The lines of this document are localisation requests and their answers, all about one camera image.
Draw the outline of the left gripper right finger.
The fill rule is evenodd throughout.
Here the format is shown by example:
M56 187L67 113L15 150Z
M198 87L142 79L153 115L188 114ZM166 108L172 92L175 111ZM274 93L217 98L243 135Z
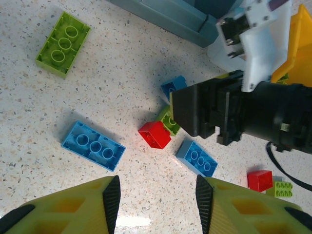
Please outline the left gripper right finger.
M196 178L204 234L310 234L312 217L298 205L220 179Z

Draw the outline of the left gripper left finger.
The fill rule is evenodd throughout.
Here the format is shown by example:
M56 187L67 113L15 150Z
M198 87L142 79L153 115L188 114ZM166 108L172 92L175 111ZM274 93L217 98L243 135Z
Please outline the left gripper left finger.
M106 176L11 210L2 234L113 234L121 199L119 176Z

